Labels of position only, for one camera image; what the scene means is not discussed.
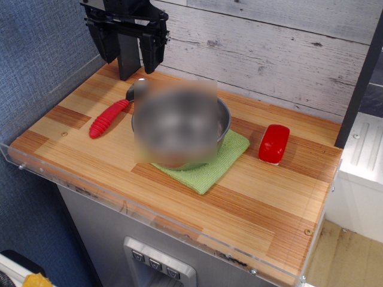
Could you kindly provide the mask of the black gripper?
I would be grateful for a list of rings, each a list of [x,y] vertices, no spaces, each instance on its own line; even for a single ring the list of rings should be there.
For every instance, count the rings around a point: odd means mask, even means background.
[[[80,1],[86,26],[101,58],[111,63],[120,54],[118,33],[140,38],[144,69],[151,74],[163,62],[169,16],[150,1]]]

